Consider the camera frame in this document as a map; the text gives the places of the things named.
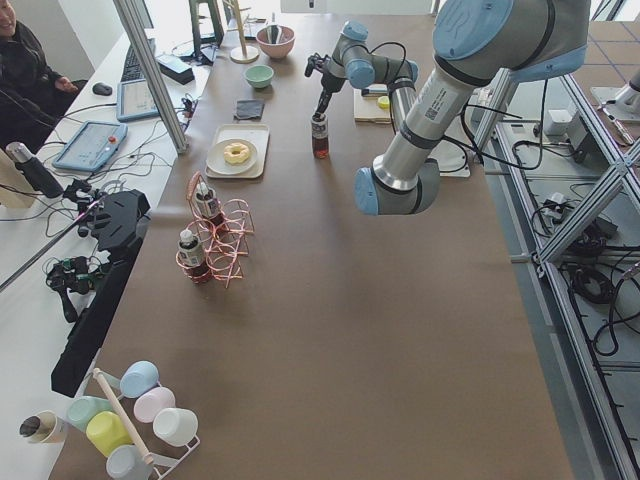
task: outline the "person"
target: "person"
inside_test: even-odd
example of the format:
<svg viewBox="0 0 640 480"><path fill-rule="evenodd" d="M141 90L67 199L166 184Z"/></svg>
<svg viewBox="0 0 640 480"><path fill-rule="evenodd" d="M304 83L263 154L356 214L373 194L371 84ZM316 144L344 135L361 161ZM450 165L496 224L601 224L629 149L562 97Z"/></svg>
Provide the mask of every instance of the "person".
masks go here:
<svg viewBox="0 0 640 480"><path fill-rule="evenodd" d="M0 0L0 148L18 141L37 152L81 87L47 65L36 36Z"/></svg>

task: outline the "mug rack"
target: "mug rack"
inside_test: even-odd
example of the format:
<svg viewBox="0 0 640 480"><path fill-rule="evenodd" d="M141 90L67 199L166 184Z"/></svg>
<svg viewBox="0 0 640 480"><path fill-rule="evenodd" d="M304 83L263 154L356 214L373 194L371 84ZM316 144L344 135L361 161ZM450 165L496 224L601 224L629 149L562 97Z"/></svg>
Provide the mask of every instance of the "mug rack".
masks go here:
<svg viewBox="0 0 640 480"><path fill-rule="evenodd" d="M122 396L116 396L115 392L113 391L114 388L120 388L120 380L113 375L103 372L99 368L93 369L93 379L102 389L102 392L111 404L114 413L120 418L120 421L124 425L127 433L133 441L133 444L138 450L142 461L147 465L153 465L153 473L156 475L156 480L162 480L167 477L185 458L187 458L196 449L196 447L198 447L198 445L200 445L200 438L195 435L189 443L184 445L185 452L178 458L160 455L158 453L149 451L144 440L138 433L135 425L129 418L129 415L120 403L120 399L122 398Z"/></svg>

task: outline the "bottle rack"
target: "bottle rack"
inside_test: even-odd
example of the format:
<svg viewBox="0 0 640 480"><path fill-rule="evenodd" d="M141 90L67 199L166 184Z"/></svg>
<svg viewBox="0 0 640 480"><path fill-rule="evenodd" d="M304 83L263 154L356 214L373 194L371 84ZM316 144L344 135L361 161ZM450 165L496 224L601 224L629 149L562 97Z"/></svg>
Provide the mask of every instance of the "bottle rack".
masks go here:
<svg viewBox="0 0 640 480"><path fill-rule="evenodd" d="M208 272L194 276L192 269L180 262L176 254L176 262L184 274L194 283L204 283L214 278L224 282L225 288L233 279L243 278L244 273L240 257L249 255L246 236L254 234L253 218L249 205L242 199L231 199L221 204L223 221L215 225L200 213L195 202L196 186L206 183L200 172L196 172L187 188L187 202L193 215L193 221L187 225L204 247Z"/></svg>
<svg viewBox="0 0 640 480"><path fill-rule="evenodd" d="M121 397L116 396L113 391L113 388L119 388L120 380L113 375L103 372L99 368L93 369L93 379L98 383L107 400L109 400L114 413L120 418L120 421L131 437L133 444L140 453L142 461L147 465L153 464L153 473L156 475L156 480L162 480L167 477L198 447L198 445L200 445L200 438L196 435L189 443L184 445L185 452L178 458L160 455L149 451L135 425L129 418L129 415L120 403Z"/></svg>

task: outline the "yellow mug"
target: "yellow mug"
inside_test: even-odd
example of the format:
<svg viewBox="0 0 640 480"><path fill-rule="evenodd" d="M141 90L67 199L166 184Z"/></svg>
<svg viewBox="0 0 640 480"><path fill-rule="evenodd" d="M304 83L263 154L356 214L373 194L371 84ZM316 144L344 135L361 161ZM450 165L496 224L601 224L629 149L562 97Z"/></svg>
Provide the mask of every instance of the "yellow mug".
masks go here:
<svg viewBox="0 0 640 480"><path fill-rule="evenodd" d="M133 443L120 417L113 412L100 412L87 425L87 438L105 457L121 445Z"/></svg>

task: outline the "green bowl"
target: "green bowl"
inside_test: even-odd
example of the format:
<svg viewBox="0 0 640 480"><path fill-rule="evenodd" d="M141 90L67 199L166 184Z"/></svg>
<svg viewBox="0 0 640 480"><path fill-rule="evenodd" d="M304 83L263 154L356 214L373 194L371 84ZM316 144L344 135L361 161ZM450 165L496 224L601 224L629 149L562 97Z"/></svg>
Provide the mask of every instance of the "green bowl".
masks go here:
<svg viewBox="0 0 640 480"><path fill-rule="evenodd" d="M245 70L244 78L253 88L268 87L273 78L273 68L267 65L254 65Z"/></svg>

